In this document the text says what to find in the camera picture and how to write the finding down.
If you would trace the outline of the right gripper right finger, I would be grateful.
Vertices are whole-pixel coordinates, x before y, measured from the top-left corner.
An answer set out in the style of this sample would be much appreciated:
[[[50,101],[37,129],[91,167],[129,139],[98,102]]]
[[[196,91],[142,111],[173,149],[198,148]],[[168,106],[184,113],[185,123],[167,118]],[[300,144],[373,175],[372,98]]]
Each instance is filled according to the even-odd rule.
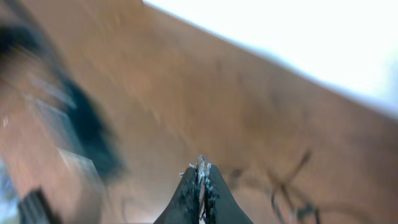
[[[235,201],[215,165],[208,168],[204,197],[206,224],[253,224]]]

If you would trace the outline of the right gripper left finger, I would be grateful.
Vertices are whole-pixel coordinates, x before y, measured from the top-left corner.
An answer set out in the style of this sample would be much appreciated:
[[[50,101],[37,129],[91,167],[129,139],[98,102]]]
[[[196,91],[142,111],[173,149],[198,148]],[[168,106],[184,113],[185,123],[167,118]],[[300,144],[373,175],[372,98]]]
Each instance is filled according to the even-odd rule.
[[[189,167],[169,204],[154,224],[199,224],[199,194],[197,170]]]

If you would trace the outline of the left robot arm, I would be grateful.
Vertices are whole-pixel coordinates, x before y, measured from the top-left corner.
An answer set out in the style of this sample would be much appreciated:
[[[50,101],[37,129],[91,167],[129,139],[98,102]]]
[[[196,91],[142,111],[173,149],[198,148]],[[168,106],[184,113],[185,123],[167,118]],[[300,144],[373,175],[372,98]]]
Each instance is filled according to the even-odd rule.
[[[52,85],[40,79],[33,83],[52,95],[58,106],[34,100],[45,124],[73,158],[89,170],[92,189],[104,191],[106,181],[121,168],[121,162],[107,142],[106,125],[85,92],[67,75],[52,49],[36,30],[17,24],[1,24],[1,81],[12,80],[4,72],[6,59],[23,49],[42,59],[56,80]]]

